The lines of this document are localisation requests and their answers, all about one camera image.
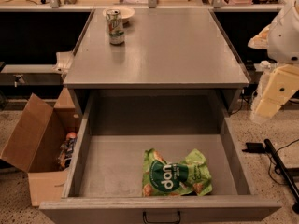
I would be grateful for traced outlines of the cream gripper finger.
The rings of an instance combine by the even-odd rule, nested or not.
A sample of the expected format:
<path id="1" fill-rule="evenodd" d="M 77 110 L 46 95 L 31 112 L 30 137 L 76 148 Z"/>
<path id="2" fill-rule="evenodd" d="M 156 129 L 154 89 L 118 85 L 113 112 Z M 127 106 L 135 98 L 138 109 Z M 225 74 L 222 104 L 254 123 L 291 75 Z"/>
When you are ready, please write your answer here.
<path id="1" fill-rule="evenodd" d="M 270 120 L 298 91 L 297 65 L 285 64 L 271 72 L 264 72 L 251 105 L 250 119 L 258 124 Z"/>
<path id="2" fill-rule="evenodd" d="M 248 43 L 248 46 L 252 49 L 268 49 L 268 32 L 269 25 L 264 27 L 260 33 L 254 36 Z"/>

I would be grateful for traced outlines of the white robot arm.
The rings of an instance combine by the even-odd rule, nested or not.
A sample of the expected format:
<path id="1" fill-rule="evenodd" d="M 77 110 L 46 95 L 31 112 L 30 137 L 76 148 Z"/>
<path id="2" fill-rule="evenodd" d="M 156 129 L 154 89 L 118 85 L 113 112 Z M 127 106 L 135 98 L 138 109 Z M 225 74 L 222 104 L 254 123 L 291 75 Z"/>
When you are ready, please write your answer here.
<path id="1" fill-rule="evenodd" d="M 273 70 L 263 72 L 251 105 L 251 120 L 262 124 L 299 91 L 299 0 L 287 0 L 248 46 L 266 49 L 268 57 L 277 62 Z"/>

